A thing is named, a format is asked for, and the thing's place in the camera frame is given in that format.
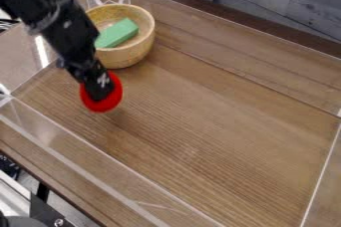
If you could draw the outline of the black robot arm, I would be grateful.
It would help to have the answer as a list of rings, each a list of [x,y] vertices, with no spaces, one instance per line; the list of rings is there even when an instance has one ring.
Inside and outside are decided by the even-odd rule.
[[[120,96],[113,77],[96,57],[100,36],[76,0],[0,0],[0,8],[18,18],[30,35],[38,35],[58,56],[61,68],[82,87],[88,100],[108,102]]]

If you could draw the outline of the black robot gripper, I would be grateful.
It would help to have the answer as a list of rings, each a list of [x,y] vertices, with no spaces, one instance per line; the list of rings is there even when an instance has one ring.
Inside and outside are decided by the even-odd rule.
[[[101,101],[115,90],[115,83],[94,55],[98,30],[84,9],[76,0],[36,0],[30,13],[30,33],[49,43],[90,100]]]

